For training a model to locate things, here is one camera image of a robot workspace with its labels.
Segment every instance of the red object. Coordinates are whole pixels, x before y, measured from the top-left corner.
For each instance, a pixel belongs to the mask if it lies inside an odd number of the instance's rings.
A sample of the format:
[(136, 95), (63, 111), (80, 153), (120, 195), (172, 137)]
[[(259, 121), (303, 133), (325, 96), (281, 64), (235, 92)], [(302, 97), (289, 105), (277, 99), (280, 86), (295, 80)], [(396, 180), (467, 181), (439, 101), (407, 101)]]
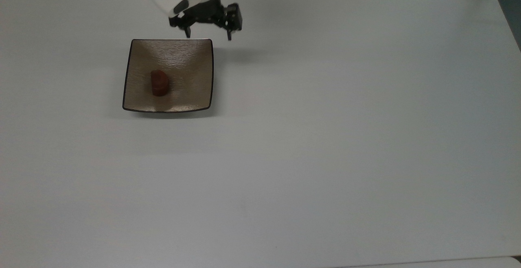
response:
[(152, 81), (152, 94), (155, 96), (163, 96), (168, 92), (168, 76), (162, 70), (153, 70), (150, 72)]

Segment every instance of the black clamp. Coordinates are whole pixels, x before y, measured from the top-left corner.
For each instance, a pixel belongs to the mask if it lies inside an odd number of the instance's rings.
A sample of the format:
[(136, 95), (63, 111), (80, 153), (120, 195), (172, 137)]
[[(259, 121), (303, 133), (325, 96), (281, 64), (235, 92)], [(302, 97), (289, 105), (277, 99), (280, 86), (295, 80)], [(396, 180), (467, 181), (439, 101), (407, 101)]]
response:
[(194, 23), (215, 24), (227, 31), (228, 40), (231, 34), (242, 30), (242, 15), (237, 3), (223, 7), (221, 0), (210, 0), (199, 3), (189, 9), (184, 10), (183, 16), (169, 18), (171, 27), (179, 27), (190, 38), (190, 26)]

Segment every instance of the square bowl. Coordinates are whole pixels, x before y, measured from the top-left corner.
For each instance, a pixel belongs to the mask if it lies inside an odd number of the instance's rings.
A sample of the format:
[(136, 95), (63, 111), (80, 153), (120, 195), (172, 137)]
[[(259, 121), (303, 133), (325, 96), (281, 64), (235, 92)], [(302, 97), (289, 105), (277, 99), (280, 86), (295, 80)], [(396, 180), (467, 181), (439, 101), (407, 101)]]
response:
[[(162, 70), (169, 91), (154, 96), (150, 72)], [(123, 109), (150, 113), (206, 110), (212, 103), (214, 48), (210, 39), (134, 39), (130, 45)]]

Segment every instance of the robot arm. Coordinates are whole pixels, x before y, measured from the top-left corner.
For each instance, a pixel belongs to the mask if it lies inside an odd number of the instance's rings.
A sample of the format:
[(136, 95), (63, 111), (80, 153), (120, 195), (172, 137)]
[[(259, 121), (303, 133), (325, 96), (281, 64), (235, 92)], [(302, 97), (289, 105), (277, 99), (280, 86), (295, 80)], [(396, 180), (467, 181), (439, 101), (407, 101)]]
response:
[(228, 33), (242, 29), (242, 16), (239, 5), (233, 3), (223, 7), (221, 0), (153, 0), (168, 15), (170, 25), (184, 30), (190, 38), (190, 26), (199, 23), (215, 24)]

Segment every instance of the white table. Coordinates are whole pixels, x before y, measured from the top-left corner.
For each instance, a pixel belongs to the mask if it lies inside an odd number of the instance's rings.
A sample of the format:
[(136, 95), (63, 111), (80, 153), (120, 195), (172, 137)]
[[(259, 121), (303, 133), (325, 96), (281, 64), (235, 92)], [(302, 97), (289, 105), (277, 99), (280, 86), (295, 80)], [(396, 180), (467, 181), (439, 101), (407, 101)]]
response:
[(364, 266), (364, 268), (521, 268), (512, 257)]
[(0, 266), (327, 268), (521, 254), (497, 0), (223, 0), (212, 107), (121, 109), (149, 0), (0, 0)]

